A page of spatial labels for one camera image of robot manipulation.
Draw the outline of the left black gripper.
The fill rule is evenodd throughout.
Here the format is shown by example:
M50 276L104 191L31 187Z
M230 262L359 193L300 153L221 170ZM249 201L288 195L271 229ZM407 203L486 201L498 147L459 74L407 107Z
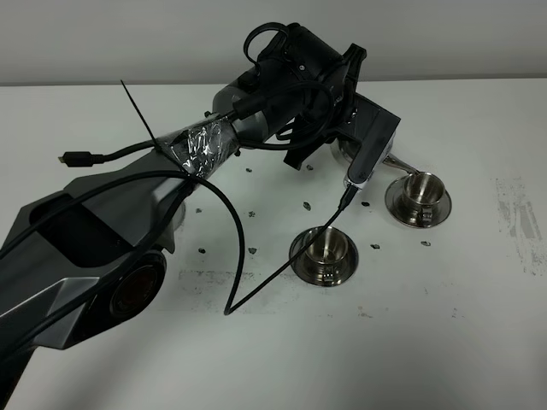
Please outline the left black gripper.
M368 52L351 44L340 53L298 23L256 28L265 32L273 37L256 56L256 114L267 130L256 148L289 149L284 163L300 169L352 114Z

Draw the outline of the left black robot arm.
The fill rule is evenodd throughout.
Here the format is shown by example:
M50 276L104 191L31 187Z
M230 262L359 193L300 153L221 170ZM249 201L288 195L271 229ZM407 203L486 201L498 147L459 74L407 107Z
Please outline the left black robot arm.
M339 53L297 23L264 32L269 44L198 123L130 146L136 161L19 211L1 248L3 376L24 370L38 347L67 349L141 313L162 286L185 199L230 156L292 158L355 116L365 49Z

